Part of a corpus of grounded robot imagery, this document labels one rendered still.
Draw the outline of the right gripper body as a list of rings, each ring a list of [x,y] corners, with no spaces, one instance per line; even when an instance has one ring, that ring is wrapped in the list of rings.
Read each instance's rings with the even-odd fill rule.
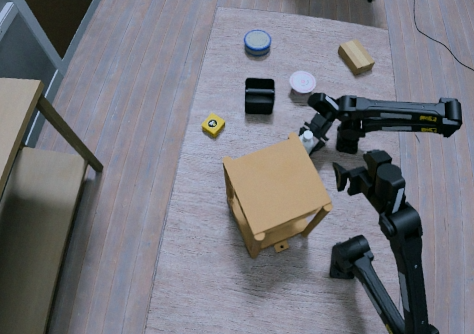
[[[307,126],[308,128],[310,128],[310,127],[309,127],[310,124],[309,124],[308,122],[305,122],[304,125]],[[327,141],[327,142],[329,141],[329,138],[327,138],[326,136],[324,136],[324,135],[323,135],[322,133],[320,133],[320,132],[316,133],[316,132],[312,131],[311,129],[309,129],[309,130],[306,129],[304,126],[303,126],[302,128],[304,128],[306,131],[309,131],[309,130],[310,130],[310,131],[313,133],[313,136],[314,136],[315,138],[317,138],[317,139],[318,139],[321,143],[323,143],[323,144],[326,144],[326,143],[324,143],[322,140],[320,140],[321,138],[323,138],[323,139],[324,139],[325,141]]]

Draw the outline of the white bottle with grey cap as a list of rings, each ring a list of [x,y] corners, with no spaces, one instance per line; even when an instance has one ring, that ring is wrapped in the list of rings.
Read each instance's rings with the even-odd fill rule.
[[[301,135],[299,137],[308,155],[310,154],[314,145],[314,140],[312,139],[312,137],[313,134],[310,131],[306,131],[304,135]]]

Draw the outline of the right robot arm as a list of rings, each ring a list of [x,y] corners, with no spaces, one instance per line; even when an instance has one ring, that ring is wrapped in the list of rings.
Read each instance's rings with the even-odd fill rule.
[[[357,153],[359,137],[365,138],[369,132],[430,132],[449,138],[463,124],[461,103],[455,98],[441,97],[439,103],[415,103],[343,95],[335,100],[316,92],[309,97],[308,105],[319,113],[311,120],[310,129],[326,135],[335,119],[339,120],[336,150],[350,154]]]

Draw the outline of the blue round tin with pale lid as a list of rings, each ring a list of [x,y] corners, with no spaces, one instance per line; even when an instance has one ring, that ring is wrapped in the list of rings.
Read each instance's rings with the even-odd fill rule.
[[[244,37],[244,49],[251,56],[266,55],[270,51],[270,45],[270,35],[262,30],[252,30]]]

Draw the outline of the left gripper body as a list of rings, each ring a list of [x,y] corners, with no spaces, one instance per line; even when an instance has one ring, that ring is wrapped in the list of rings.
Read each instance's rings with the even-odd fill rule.
[[[349,185],[349,188],[347,188],[348,195],[353,196],[360,193],[363,194],[363,192],[357,186],[357,179],[358,179],[358,175],[364,172],[368,172],[364,166],[341,172],[340,177],[339,177],[339,187],[340,188],[345,187],[347,185],[347,178],[349,178],[350,185]],[[375,192],[375,189],[371,191],[371,193],[374,193],[374,192]],[[371,193],[369,194],[368,198],[366,198],[368,201],[370,201]]]

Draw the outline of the tan wooden shelving unit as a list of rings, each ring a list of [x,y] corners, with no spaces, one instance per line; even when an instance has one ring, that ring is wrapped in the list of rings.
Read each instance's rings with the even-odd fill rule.
[[[237,159],[224,157],[223,169],[227,201],[252,259],[271,246],[276,253],[289,248],[290,237],[307,237],[333,208],[294,132],[285,141]],[[306,217],[313,214],[308,224]]]

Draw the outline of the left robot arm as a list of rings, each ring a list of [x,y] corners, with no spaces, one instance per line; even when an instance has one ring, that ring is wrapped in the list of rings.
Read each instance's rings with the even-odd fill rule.
[[[380,230],[389,240],[396,260],[404,319],[373,268],[374,255],[364,235],[349,237],[333,246],[331,277],[353,279],[356,276],[389,334],[440,334],[428,320],[422,222],[417,210],[405,202],[406,182],[402,171],[389,164],[392,157],[385,150],[367,151],[365,158],[368,172],[358,175],[357,186],[367,198],[375,189],[369,202],[380,214]]]

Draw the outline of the small brown cardboard box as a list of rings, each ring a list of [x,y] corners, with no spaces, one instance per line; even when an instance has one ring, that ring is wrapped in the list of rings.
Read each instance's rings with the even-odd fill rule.
[[[375,63],[357,39],[340,44],[337,52],[354,75],[371,70]]]

